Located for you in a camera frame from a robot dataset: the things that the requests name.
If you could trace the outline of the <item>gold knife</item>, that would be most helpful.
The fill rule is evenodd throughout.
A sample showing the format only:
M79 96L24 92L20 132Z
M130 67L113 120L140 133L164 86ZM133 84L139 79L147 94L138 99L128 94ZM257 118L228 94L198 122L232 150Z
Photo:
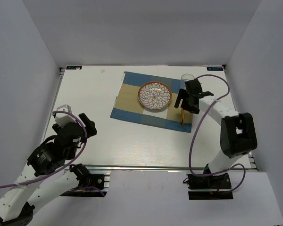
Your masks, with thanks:
M184 118L185 118L185 110L181 109L181 116L180 116L180 125L181 125L181 127L184 126Z

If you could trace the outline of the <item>clear drinking glass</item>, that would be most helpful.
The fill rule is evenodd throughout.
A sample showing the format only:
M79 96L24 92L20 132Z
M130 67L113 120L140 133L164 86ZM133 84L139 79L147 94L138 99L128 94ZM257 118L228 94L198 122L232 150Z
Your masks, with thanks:
M181 76L180 89L186 89L185 83L194 79L195 77L192 74L189 73L183 74Z

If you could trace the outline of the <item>floral patterned ceramic plate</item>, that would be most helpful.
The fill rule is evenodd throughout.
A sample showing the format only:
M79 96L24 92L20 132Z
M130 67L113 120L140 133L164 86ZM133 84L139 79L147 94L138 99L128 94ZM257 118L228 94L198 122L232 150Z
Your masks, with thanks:
M170 104L172 92L166 84L159 81L151 81L139 88L138 100L145 108L160 110Z

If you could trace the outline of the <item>blue beige checked placemat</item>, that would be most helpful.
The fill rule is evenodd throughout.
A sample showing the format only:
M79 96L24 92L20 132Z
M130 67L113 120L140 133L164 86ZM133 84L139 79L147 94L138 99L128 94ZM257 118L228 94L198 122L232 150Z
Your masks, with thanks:
M146 126L190 133L191 113L185 113L181 124L181 109L174 108L181 79L124 72L123 82L110 117Z

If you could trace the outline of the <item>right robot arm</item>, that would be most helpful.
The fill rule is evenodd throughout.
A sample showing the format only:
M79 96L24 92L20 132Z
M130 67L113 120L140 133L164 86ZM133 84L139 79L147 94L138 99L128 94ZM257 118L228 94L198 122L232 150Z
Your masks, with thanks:
M191 140L188 163L191 163L196 136L205 117L209 116L220 126L220 151L207 164L207 172L191 173L196 177L204 177L204 184L210 188L220 183L220 175L238 165L238 159L258 146L252 115L232 110L221 102L221 99L229 94L230 89L220 97L214 96L210 91L203 91L199 79L195 78L185 82L185 88L179 90L174 105L175 108L181 108L192 114L203 112Z

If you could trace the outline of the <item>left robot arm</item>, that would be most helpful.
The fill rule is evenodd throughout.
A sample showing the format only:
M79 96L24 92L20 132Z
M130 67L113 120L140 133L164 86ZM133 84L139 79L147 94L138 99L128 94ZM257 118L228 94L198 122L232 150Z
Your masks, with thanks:
M15 183L0 198L0 226L26 226L44 205L69 190L85 190L91 185L91 173L83 164L70 168L50 188L40 184L78 158L87 139L97 134L95 123L84 113L78 117L54 111L54 135L47 137L27 159Z

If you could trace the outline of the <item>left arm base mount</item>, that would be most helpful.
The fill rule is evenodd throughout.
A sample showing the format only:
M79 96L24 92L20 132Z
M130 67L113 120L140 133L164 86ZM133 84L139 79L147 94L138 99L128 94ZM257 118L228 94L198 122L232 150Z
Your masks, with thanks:
M78 186L60 196L64 197L100 197L106 196L108 191L108 175L91 172L86 166L71 164L69 171L74 172L79 178Z

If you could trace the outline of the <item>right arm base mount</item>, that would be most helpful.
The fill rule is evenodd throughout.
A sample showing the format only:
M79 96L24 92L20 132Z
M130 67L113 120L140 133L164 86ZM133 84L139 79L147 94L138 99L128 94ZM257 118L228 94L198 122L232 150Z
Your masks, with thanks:
M232 184L228 173L209 177L187 174L183 183L188 186L189 200L232 200Z

